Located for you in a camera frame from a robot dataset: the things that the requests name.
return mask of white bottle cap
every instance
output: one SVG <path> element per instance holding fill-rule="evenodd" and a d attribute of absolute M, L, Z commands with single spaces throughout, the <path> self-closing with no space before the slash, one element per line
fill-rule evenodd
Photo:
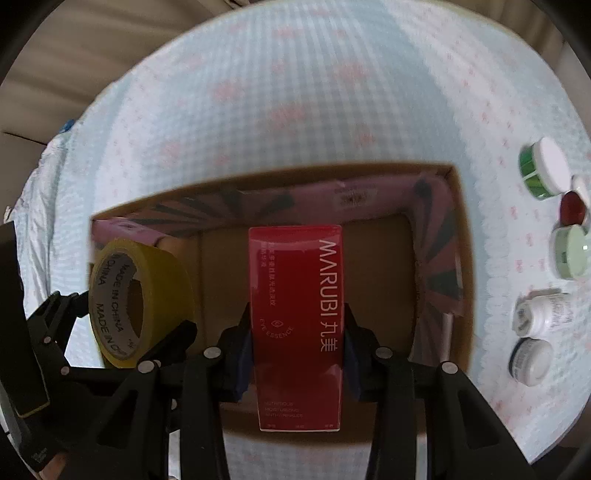
<path fill-rule="evenodd" d="M 566 156 L 554 139 L 542 137 L 533 148 L 535 169 L 554 195 L 570 190 L 571 173 Z"/>
<path fill-rule="evenodd" d="M 537 336 L 544 331 L 546 317 L 552 314 L 550 302 L 534 297 L 517 304 L 513 315 L 513 330 L 520 337 Z"/>
<path fill-rule="evenodd" d="M 528 338 L 517 348 L 511 361 L 511 375 L 518 382 L 534 387 L 542 382 L 552 364 L 554 349 L 545 340 Z"/>
<path fill-rule="evenodd" d="M 576 192 L 587 208 L 591 205 L 591 198 L 587 190 L 587 184 L 582 175 L 573 175 L 572 190 Z"/>

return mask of light blue patterned bedsheet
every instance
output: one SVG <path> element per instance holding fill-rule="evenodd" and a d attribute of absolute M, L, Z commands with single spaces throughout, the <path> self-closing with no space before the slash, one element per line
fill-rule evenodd
<path fill-rule="evenodd" d="M 89 219 L 115 205 L 287 167 L 445 161 L 472 234 L 469 375 L 534 459 L 591 390 L 588 279 L 552 275 L 557 203 L 528 196 L 517 170 L 520 148 L 543 135 L 589 174 L 589 138 L 553 72 L 475 17 L 412 0 L 277 1 L 224 15 L 111 84 L 48 146 L 12 214 L 25 308 L 87 288 Z M 507 371 L 509 318 L 519 293 L 547 287 L 577 294 L 579 323 L 574 339 L 555 339 L 546 385 L 528 388 Z M 68 357 L 100 364 L 88 322 Z"/>

